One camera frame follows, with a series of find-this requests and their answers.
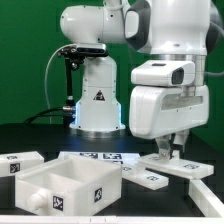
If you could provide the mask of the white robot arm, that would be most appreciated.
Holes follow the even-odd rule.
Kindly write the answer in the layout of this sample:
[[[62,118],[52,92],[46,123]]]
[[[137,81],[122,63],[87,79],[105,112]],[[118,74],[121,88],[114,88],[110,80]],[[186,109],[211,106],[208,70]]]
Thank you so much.
[[[123,127],[109,43],[126,43],[150,57],[131,72],[133,136],[155,140],[169,159],[173,145],[184,145],[190,129],[206,124],[205,60],[222,31],[212,0],[104,0],[100,7],[66,8],[60,26],[73,44],[74,63],[84,65],[73,130],[96,135]]]

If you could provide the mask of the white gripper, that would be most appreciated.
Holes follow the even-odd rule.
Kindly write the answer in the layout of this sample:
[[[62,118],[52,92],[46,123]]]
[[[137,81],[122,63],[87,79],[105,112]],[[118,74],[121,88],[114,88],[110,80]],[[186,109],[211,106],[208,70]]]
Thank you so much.
[[[209,117],[209,91],[206,85],[196,88],[194,96],[183,96],[181,88],[136,86],[130,98],[129,128],[133,136],[155,139],[159,157],[171,159],[173,146],[185,153],[190,128],[203,125]]]

